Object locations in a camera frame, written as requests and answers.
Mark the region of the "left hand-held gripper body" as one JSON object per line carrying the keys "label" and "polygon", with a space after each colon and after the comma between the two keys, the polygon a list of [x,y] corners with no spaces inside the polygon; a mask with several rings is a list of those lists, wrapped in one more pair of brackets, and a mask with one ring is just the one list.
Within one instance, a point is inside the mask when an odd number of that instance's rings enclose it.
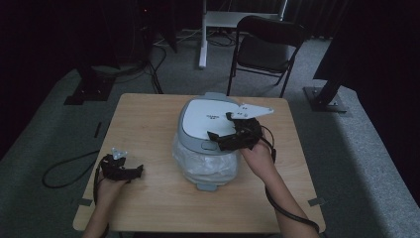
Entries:
{"label": "left hand-held gripper body", "polygon": [[104,156],[99,165],[105,179],[128,180],[128,171],[125,169],[126,151],[116,148],[111,149],[111,153]]}

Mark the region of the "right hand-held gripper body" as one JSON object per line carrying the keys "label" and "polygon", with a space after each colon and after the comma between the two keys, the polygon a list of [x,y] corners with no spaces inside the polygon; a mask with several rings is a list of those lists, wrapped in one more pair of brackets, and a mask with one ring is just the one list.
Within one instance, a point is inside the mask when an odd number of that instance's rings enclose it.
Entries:
{"label": "right hand-held gripper body", "polygon": [[233,111],[236,138],[227,143],[228,150],[251,149],[259,140],[264,140],[273,149],[273,144],[263,137],[263,125],[258,117],[271,114],[272,108],[252,104],[241,104]]}

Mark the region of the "grey and white trash can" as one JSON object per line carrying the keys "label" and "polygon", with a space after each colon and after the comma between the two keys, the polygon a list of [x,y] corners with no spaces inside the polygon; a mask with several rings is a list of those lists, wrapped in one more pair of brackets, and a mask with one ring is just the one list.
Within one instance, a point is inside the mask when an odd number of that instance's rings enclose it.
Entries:
{"label": "grey and white trash can", "polygon": [[239,104],[225,94],[207,92],[190,99],[182,108],[175,135],[182,141],[210,140],[207,132],[219,136],[235,133],[234,125],[227,120],[225,113],[233,112]]}

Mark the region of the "person's left hand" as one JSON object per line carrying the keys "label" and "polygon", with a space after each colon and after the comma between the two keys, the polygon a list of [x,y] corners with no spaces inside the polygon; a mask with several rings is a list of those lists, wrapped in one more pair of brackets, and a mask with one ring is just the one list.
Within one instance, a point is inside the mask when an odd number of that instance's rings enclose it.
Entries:
{"label": "person's left hand", "polygon": [[99,183],[97,183],[96,204],[100,207],[110,206],[118,197],[120,190],[126,183],[126,180],[102,178]]}

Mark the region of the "person's right hand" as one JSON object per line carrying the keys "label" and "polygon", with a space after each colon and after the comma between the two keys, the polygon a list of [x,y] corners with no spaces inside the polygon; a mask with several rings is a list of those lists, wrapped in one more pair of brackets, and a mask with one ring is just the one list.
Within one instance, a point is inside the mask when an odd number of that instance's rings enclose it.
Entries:
{"label": "person's right hand", "polygon": [[252,172],[263,182],[268,182],[273,177],[275,168],[270,148],[264,140],[259,140],[251,149],[241,149],[240,153]]}

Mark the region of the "translucent plastic bin liner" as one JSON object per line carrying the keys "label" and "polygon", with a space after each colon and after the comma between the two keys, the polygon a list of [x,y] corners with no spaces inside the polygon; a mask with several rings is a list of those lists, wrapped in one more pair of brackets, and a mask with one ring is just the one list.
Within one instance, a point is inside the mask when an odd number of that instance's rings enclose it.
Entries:
{"label": "translucent plastic bin liner", "polygon": [[239,152],[220,151],[211,140],[182,141],[175,135],[171,152],[183,175],[201,190],[215,190],[237,176]]}

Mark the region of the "black folding chair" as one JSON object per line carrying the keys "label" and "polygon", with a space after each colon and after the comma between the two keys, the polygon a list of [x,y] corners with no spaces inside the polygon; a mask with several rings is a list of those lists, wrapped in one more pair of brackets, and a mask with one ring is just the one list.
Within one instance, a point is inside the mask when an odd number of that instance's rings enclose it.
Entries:
{"label": "black folding chair", "polygon": [[284,78],[279,95],[282,97],[296,55],[305,40],[304,27],[295,23],[260,16],[247,16],[240,20],[226,94],[230,94],[233,78],[241,70],[278,77],[275,85]]}

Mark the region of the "black stand with bolted base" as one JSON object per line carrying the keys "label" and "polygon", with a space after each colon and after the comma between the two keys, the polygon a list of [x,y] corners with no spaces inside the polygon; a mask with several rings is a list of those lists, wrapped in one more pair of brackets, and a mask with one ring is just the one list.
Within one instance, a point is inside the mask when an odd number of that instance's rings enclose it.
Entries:
{"label": "black stand with bolted base", "polygon": [[316,112],[346,113],[347,108],[338,95],[340,81],[328,80],[324,86],[303,88],[311,109]]}

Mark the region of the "black stand with base plate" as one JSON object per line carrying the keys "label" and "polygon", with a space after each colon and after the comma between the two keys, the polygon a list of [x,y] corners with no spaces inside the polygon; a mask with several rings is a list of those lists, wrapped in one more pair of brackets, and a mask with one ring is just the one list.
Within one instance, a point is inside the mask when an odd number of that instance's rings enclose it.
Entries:
{"label": "black stand with base plate", "polygon": [[85,101],[107,101],[112,91],[115,77],[99,76],[91,67],[77,69],[80,81],[74,92],[67,96],[64,105],[82,105]]}

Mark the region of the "white desk frame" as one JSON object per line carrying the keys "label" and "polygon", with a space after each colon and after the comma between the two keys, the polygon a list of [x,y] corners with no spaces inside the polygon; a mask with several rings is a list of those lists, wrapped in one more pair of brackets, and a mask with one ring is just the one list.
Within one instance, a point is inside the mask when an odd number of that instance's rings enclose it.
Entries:
{"label": "white desk frame", "polygon": [[[198,66],[204,69],[207,65],[207,29],[208,28],[236,28],[237,24],[246,16],[252,16],[252,12],[221,12],[209,11],[207,0],[202,0],[202,25],[201,25],[201,48]],[[288,0],[281,0],[277,13],[255,13],[255,16],[273,20],[283,20]]]}

